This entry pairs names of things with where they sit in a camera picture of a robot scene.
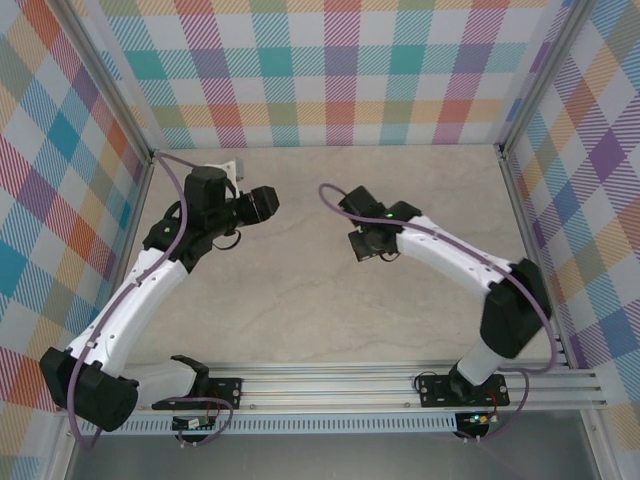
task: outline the black mounting plate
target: black mounting plate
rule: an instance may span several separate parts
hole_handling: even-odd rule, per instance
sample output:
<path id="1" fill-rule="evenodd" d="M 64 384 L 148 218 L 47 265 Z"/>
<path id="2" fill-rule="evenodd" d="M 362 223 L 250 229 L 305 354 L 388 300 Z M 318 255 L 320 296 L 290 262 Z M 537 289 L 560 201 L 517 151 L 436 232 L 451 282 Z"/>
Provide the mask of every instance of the black mounting plate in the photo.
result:
<path id="1" fill-rule="evenodd" d="M 199 396 L 220 398 L 233 405 L 234 410 L 240 408 L 240 398 L 242 398 L 241 378 L 209 378 L 208 390 L 206 395 Z M 165 400 L 151 405 L 153 410 L 206 410 L 207 407 L 208 402 L 176 402 L 171 404 Z M 211 406 L 212 413 L 215 413 L 217 409 L 216 405 Z M 220 405 L 220 409 L 228 410 L 224 405 Z"/>
<path id="2" fill-rule="evenodd" d="M 420 405 L 429 407 L 493 407 L 493 399 L 487 392 L 495 395 L 499 407 L 509 405 L 509 392 L 504 375 L 491 375 L 468 401 L 461 401 L 449 388 L 449 375 L 420 375 L 415 382 L 420 392 Z"/>

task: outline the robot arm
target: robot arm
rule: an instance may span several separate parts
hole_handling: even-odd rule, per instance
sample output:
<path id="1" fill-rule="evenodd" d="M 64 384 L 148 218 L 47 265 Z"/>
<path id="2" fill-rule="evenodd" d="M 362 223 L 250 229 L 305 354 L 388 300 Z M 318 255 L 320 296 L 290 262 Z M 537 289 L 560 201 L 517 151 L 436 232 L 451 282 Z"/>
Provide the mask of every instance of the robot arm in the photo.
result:
<path id="1" fill-rule="evenodd" d="M 531 261 L 523 259 L 514 264 L 489 255 L 444 232 L 405 202 L 386 208 L 362 186 L 348 193 L 339 206 L 359 217 L 400 220 L 424 227 L 424 231 L 418 231 L 408 226 L 352 220 L 357 230 L 349 234 L 349 240 L 358 261 L 382 254 L 407 255 L 457 281 L 484 302 L 481 338 L 449 372 L 447 393 L 461 402 L 476 395 L 507 360 L 516 358 L 542 327 L 529 301 L 497 270 L 515 277 L 532 294 L 547 318 L 551 315 L 540 270 Z M 453 242 L 443 241 L 445 235 Z M 478 260 L 480 257 L 499 268 L 489 268 Z"/>
<path id="2" fill-rule="evenodd" d="M 235 161 L 221 166 L 195 167 L 185 180 L 186 230 L 169 257 L 151 275 L 139 280 L 143 272 L 169 251 L 175 240 L 181 219 L 174 215 L 182 213 L 180 202 L 170 207 L 164 218 L 151 228 L 133 269 L 91 325 L 64 352 L 55 348 L 45 352 L 40 368 L 58 406 L 67 408 L 71 374 L 87 346 L 90 350 L 79 367 L 74 406 L 77 415 L 103 430 L 118 428 L 137 406 L 169 397 L 203 396 L 208 369 L 189 358 L 175 356 L 161 365 L 131 370 L 125 370 L 125 364 L 134 343 L 162 301 L 187 277 L 200 258 L 211 251 L 213 240 L 240 235 L 237 229 L 264 222 L 278 209 L 273 188 L 263 186 L 242 193 L 237 187 L 239 176 Z M 99 337 L 91 342 L 94 329 L 110 307 L 115 309 Z"/>

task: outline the marble surface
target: marble surface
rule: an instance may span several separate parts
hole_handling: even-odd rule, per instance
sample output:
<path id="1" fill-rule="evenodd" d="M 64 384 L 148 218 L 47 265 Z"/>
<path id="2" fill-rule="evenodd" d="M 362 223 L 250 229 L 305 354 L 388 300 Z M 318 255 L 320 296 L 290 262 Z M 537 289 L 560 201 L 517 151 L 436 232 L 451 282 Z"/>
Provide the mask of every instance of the marble surface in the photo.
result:
<path id="1" fill-rule="evenodd" d="M 316 190 L 363 184 L 387 205 L 405 200 L 467 242 L 518 260 L 524 248 L 491 146 L 305 147 L 172 152 L 194 163 L 245 162 L 244 190 L 276 188 L 281 207 L 212 251 L 164 302 L 129 363 L 184 354 L 204 362 L 457 359 L 476 342 L 482 305 L 409 258 L 358 263 L 351 224 Z M 171 165 L 183 179 L 187 167 Z M 158 165 L 132 258 L 177 199 Z M 548 356 L 540 335 L 522 358 Z"/>

